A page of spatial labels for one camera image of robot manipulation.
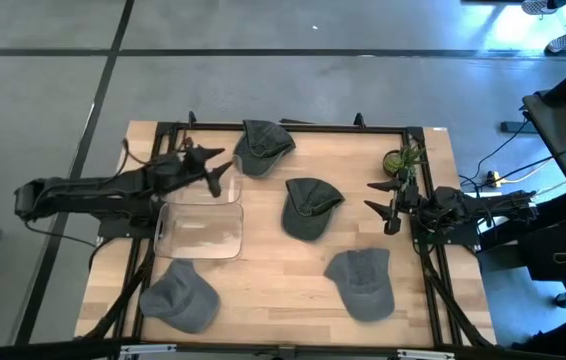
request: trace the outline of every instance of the wooden tabletop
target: wooden tabletop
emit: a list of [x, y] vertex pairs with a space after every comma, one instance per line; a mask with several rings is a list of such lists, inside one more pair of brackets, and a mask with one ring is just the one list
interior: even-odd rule
[[[155, 122], [130, 123], [127, 138], [133, 154], [149, 158], [155, 128]], [[447, 130], [424, 131], [434, 186], [458, 187]], [[204, 147], [226, 149], [210, 162], [209, 166], [213, 167], [230, 159], [241, 133], [188, 131], [188, 136]], [[389, 202], [390, 195], [372, 190], [366, 183], [387, 180], [381, 170], [381, 159], [387, 151], [400, 148], [400, 136], [300, 132], [293, 132], [292, 136], [296, 149], [266, 179], [243, 180], [240, 204], [244, 210], [244, 229], [240, 256], [232, 260], [195, 262], [197, 272], [221, 298], [221, 308], [213, 323], [205, 332], [192, 335], [158, 319], [145, 318], [142, 340], [379, 347], [433, 345], [423, 273], [412, 248], [409, 220], [403, 218], [398, 234], [384, 235], [378, 215], [363, 203], [363, 200]], [[134, 167], [138, 164], [128, 161], [126, 169]], [[281, 212], [287, 195], [284, 182], [296, 177], [327, 181], [345, 197], [328, 231], [317, 243], [295, 240], [281, 229]], [[323, 276], [335, 254], [366, 247], [390, 251], [389, 275], [396, 304], [389, 318], [373, 323], [352, 319], [334, 283]], [[129, 239], [117, 239], [96, 255], [76, 335], [91, 330], [118, 296], [129, 249]], [[458, 246], [446, 246], [446, 251], [457, 302], [481, 333], [494, 341], [476, 258]], [[170, 261], [156, 258], [153, 282], [165, 272]], [[136, 303], [136, 297], [130, 301], [124, 335], [131, 334]], [[445, 307], [440, 301], [439, 314], [444, 339], [449, 342]]]

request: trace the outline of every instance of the baseball cap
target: baseball cap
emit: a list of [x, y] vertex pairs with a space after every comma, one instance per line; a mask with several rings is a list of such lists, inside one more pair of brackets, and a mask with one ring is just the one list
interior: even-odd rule
[[336, 283], [350, 315], [359, 321], [377, 321], [394, 311], [394, 295], [388, 275], [390, 251], [369, 248], [334, 256], [325, 270]]
[[288, 196], [281, 219], [283, 229], [300, 240], [318, 239], [345, 198], [334, 186], [319, 179], [290, 179], [285, 186]]
[[190, 334], [205, 331], [219, 310], [216, 291], [191, 261], [174, 260], [165, 274], [141, 294], [141, 311]]
[[243, 136], [234, 147], [241, 171], [248, 176], [266, 176], [296, 144], [279, 125], [263, 120], [243, 120]]

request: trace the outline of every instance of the small green plant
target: small green plant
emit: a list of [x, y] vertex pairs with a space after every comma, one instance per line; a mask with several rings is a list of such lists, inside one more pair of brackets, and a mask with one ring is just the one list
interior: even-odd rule
[[419, 159], [425, 152], [425, 149], [419, 149], [417, 146], [404, 146], [401, 150], [390, 151], [383, 158], [383, 168], [388, 175], [394, 176], [401, 169], [407, 169], [408, 178], [416, 177], [416, 168], [414, 165], [422, 163]]

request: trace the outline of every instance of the sneaker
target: sneaker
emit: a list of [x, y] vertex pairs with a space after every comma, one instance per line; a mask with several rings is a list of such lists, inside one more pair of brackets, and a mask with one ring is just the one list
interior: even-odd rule
[[566, 48], [566, 35], [559, 36], [547, 44], [547, 51], [557, 53]]
[[521, 9], [528, 15], [549, 15], [554, 14], [558, 9], [548, 9], [549, 0], [525, 0], [521, 4]]

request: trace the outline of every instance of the concrete floor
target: concrete floor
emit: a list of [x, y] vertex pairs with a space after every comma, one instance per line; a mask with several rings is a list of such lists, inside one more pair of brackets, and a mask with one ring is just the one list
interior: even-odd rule
[[[123, 0], [0, 0], [0, 47], [109, 48], [123, 6]], [[565, 26], [566, 8], [540, 19], [516, 5], [458, 0], [137, 0], [122, 47], [540, 50]], [[105, 60], [0, 56], [0, 345], [12, 341], [44, 241], [13, 215], [12, 191], [37, 177], [67, 176]], [[459, 172], [473, 175], [478, 160], [509, 137], [498, 124], [521, 118], [521, 97], [565, 76], [566, 58], [119, 58], [83, 174], [114, 171], [129, 120], [183, 120], [193, 110], [200, 121], [287, 117], [349, 124], [362, 112], [368, 124], [445, 126]], [[503, 173], [547, 154], [538, 137], [520, 136], [482, 169]], [[503, 191], [561, 179], [551, 164]], [[66, 234], [93, 239], [96, 225], [72, 215]], [[89, 252], [62, 243], [33, 341], [72, 337]], [[485, 275], [503, 345], [566, 321], [566, 311], [536, 301], [556, 288], [526, 276], [515, 270]], [[507, 290], [496, 291], [503, 284]], [[512, 303], [518, 296], [528, 299], [524, 306]]]

